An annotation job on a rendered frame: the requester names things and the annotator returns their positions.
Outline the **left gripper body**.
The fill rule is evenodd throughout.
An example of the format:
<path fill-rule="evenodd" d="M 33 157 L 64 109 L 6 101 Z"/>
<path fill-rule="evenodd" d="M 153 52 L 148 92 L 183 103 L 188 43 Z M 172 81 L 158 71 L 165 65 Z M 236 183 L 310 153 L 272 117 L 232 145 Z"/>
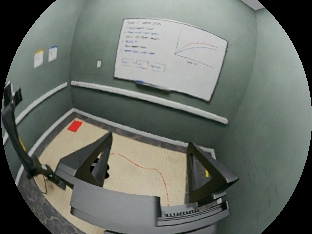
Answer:
<path fill-rule="evenodd" d="M 20 98 L 20 99 L 19 99 Z M 16 91 L 16 92 L 14 92 L 13 93 L 13 90 L 12 90 L 12 96 L 11 96 L 11 99 L 13 99 L 14 100 L 14 103 L 16 103 L 15 104 L 15 107 L 18 105 L 18 104 L 20 104 L 20 102 L 22 101 L 22 94 L 21 94 L 21 92 L 19 93 L 19 95 L 18 95 L 18 90 Z"/>

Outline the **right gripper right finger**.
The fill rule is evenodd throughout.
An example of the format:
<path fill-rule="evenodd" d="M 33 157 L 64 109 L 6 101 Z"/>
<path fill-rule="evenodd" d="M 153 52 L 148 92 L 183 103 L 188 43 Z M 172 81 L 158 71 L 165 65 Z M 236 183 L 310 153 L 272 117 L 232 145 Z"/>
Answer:
<path fill-rule="evenodd" d="M 189 142 L 186 148 L 186 153 L 189 204 L 198 202 L 211 194 L 226 190 L 239 180 L 236 172 L 208 155 L 194 142 Z M 198 161 L 211 175 L 211 180 L 204 184 L 204 186 L 197 170 L 195 158 L 198 159 Z"/>

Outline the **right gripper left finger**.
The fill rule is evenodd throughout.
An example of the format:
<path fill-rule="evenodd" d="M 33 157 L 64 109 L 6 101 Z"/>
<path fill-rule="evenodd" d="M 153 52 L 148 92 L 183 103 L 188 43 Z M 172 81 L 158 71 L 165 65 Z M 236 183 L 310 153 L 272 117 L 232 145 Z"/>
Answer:
<path fill-rule="evenodd" d="M 103 188 L 112 142 L 113 133 L 109 131 L 93 143 L 61 158 L 57 167 L 74 175 L 77 179 Z M 93 171 L 90 172 L 90 167 L 98 156 L 100 158 Z"/>

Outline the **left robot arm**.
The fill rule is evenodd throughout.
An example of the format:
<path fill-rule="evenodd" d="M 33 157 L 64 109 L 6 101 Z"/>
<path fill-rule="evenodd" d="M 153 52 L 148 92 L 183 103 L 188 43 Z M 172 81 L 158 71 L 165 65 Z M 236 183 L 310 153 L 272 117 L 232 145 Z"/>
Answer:
<path fill-rule="evenodd" d="M 15 115 L 13 115 L 14 112 L 15 112 L 15 109 L 14 109 L 15 103 L 14 103 L 14 100 L 11 99 L 11 96 L 12 96 L 11 81 L 10 81 L 10 83 L 7 86 L 5 86 L 4 92 L 3 92 L 3 96 L 4 96 L 4 108 L 5 109 L 3 110 L 2 114 L 5 117 L 8 125 L 6 124 L 6 121 L 5 121 L 3 116 L 2 116 L 2 123 L 4 125 L 4 128 L 7 131 L 7 134 L 8 134 L 8 136 L 9 136 L 11 142 L 12 142 L 12 145 L 13 145 L 13 147 L 14 147 L 14 149 L 15 149 L 15 151 L 16 151 L 16 153 L 17 153 L 17 155 L 18 155 L 18 157 L 19 157 L 19 159 L 20 159 L 20 161 L 21 161 L 25 171 L 26 171 L 26 177 L 29 180 L 31 180 L 32 179 L 31 178 L 32 175 L 33 175 L 33 177 L 34 176 L 37 177 L 38 175 L 43 175 L 43 173 L 44 173 L 44 176 L 45 176 L 45 173 L 46 174 L 48 173 L 48 176 L 46 175 L 45 177 L 47 177 L 47 179 L 49 181 L 50 180 L 51 181 L 54 180 L 54 184 L 56 184 L 58 187 L 60 187 L 61 189 L 63 189 L 65 191 L 67 185 L 65 185 L 60 179 L 58 179 L 54 175 L 54 171 L 50 169 L 51 167 L 48 164 L 46 164 L 46 165 L 42 164 L 41 165 L 40 161 L 38 160 L 38 158 L 36 156 L 31 158 L 28 155 L 28 153 L 26 152 L 26 150 L 25 150 L 25 148 L 24 148 L 24 146 L 23 146 L 23 144 L 22 144 L 22 142 L 20 140 L 20 137 L 19 137 L 18 131 L 17 131 L 17 127 L 16 127 Z M 39 170 L 39 173 L 38 173 L 37 170 Z M 30 172 L 32 172 L 32 174 Z M 49 174 L 50 174 L 50 176 L 49 176 Z"/>

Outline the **red flat rectangular pad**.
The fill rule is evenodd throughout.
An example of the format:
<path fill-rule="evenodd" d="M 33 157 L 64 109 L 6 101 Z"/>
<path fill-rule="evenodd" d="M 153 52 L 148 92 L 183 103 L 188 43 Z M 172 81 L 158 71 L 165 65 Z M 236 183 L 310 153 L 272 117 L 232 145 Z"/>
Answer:
<path fill-rule="evenodd" d="M 82 122 L 80 121 L 73 121 L 72 124 L 68 127 L 67 130 L 76 132 L 78 130 L 78 128 L 81 126 Z"/>

